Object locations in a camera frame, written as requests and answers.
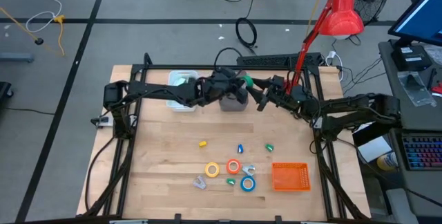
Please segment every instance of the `green object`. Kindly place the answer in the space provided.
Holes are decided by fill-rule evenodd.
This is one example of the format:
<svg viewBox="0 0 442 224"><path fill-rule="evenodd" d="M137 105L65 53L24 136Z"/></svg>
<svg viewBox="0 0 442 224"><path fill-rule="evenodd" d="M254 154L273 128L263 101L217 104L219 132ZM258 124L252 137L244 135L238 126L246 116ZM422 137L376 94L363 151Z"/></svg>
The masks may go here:
<svg viewBox="0 0 442 224"><path fill-rule="evenodd" d="M273 145L271 145L271 144L266 144L266 145L265 145L265 148L267 149L267 151L272 152L274 147L273 147Z"/></svg>
<svg viewBox="0 0 442 224"><path fill-rule="evenodd" d="M235 185L235 182L236 182L236 180L233 178L228 178L226 181L227 181L227 184L230 184L230 185Z"/></svg>
<svg viewBox="0 0 442 224"><path fill-rule="evenodd" d="M253 79L250 75L244 75L242 79L246 82L247 86L253 86Z"/></svg>

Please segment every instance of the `keyboard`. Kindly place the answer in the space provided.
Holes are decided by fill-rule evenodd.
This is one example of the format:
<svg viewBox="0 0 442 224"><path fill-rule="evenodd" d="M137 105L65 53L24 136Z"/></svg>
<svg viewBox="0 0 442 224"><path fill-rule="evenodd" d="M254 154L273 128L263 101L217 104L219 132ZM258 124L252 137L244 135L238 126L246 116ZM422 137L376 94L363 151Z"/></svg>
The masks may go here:
<svg viewBox="0 0 442 224"><path fill-rule="evenodd" d="M442 170L442 133L404 133L401 140L408 169Z"/></svg>
<svg viewBox="0 0 442 224"><path fill-rule="evenodd" d="M247 57L238 57L237 65L243 66L290 66L294 68L298 61L298 53L283 55L252 55ZM319 66L323 59L319 52L307 53L304 58L305 65Z"/></svg>

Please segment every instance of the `yellow tape roll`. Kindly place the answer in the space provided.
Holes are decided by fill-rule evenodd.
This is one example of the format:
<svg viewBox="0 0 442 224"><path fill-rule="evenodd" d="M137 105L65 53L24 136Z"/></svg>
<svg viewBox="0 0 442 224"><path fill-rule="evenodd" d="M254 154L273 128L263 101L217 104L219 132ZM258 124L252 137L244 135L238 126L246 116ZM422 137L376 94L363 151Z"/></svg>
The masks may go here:
<svg viewBox="0 0 442 224"><path fill-rule="evenodd" d="M215 171L215 173L210 174L209 168L212 167L212 166L215 167L216 171ZM210 163L208 163L206 165L206 168L204 170L205 170L206 175L208 177L212 177L213 178L213 177L216 177L220 173L220 166L216 162L210 162Z"/></svg>

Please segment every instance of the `yellow cable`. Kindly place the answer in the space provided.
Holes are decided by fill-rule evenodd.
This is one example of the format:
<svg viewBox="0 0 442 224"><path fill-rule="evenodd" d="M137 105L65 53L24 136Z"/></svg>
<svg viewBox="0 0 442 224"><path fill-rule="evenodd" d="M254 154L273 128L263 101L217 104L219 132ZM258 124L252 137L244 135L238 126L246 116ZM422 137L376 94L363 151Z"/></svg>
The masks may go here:
<svg viewBox="0 0 442 224"><path fill-rule="evenodd" d="M313 16L315 15L316 9L317 9L318 4L319 4L319 1L320 0L316 0L316 2L315 2L315 6L313 7L313 11L311 12L310 19L309 19L309 25L307 26L307 32L305 33L305 36L309 35L311 20L313 19Z"/></svg>
<svg viewBox="0 0 442 224"><path fill-rule="evenodd" d="M64 56L64 49L63 46L61 45L61 36L63 36L63 22L60 22L60 35L58 36L58 47L60 47L61 49L61 55Z"/></svg>
<svg viewBox="0 0 442 224"><path fill-rule="evenodd" d="M34 34L32 34L31 32L29 32L28 30L26 30L26 28L24 28L22 25L21 25L21 23L19 23L13 16L11 16L3 7L0 7L0 10L9 18L9 19L11 19L15 24L17 24L24 32L26 32L26 33L28 33L28 35L30 35L31 37L32 37L32 39L34 40L34 41L37 41L38 40L38 37L36 37ZM47 44L45 44L45 43L43 43L43 47L47 50L47 51L49 51L49 52L53 52L53 53L55 53L55 54L57 54L57 55L59 55L59 53L57 52L57 51L55 51L55 50L53 50L50 46L48 46Z"/></svg>

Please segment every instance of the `lamp arm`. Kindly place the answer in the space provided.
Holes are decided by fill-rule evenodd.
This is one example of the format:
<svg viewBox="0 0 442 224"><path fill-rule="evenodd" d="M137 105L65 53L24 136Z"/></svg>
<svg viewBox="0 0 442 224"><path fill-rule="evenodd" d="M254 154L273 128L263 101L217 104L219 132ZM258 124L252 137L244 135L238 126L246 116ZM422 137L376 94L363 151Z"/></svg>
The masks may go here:
<svg viewBox="0 0 442 224"><path fill-rule="evenodd" d="M304 42L302 43L301 51L299 52L298 62L296 62L294 79L291 81L291 86L289 86L287 88L288 93L291 93L291 88L293 88L299 82L300 72L302 69L302 65L304 64L305 55L307 54L307 51L309 50L310 45L313 43L315 38L319 35L319 29L322 26L325 18L327 17L327 15L329 14L331 9L332 9L332 0L327 0L327 3L325 4L325 7L320 14L318 21L316 22L315 26L313 27L313 30L311 30L309 35L307 35L307 37L304 39Z"/></svg>

